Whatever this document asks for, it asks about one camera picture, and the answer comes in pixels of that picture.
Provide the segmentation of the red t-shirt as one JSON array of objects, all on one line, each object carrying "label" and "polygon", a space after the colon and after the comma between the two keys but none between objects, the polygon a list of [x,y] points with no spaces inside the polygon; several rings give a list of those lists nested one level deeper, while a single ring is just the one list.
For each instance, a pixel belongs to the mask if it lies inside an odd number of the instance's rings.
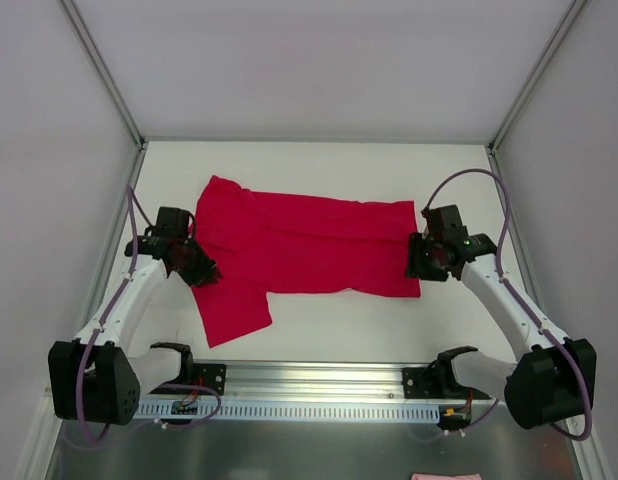
[{"label": "red t-shirt", "polygon": [[270,293],[421,295],[406,274],[417,227],[411,201],[259,192],[213,176],[195,220],[195,238],[221,274],[193,290],[211,348],[270,326]]}]

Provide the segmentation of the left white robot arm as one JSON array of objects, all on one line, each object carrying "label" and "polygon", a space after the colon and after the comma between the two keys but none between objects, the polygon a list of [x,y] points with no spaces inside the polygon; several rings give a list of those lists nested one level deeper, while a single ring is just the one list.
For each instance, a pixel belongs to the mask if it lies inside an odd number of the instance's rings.
[{"label": "left white robot arm", "polygon": [[128,424],[140,399],[156,389],[183,393],[195,380],[193,353],[159,341],[133,356],[129,350],[145,312],[170,275],[187,285],[218,280],[216,263],[192,238],[139,236],[124,252],[118,286],[71,341],[48,354],[55,415],[104,425]]}]

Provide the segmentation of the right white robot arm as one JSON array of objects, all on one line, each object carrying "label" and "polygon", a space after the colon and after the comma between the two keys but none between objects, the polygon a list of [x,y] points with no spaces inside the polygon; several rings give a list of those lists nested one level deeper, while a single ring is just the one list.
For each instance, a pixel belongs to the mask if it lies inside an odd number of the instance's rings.
[{"label": "right white robot arm", "polygon": [[519,291],[502,264],[502,253],[485,234],[446,239],[411,234],[406,273],[423,281],[458,280],[482,303],[508,341],[515,360],[507,363],[478,348],[439,353],[413,384],[457,397],[476,389],[506,404],[529,430],[582,417],[583,430],[570,439],[584,441],[593,427],[597,355],[585,340],[573,340]]}]

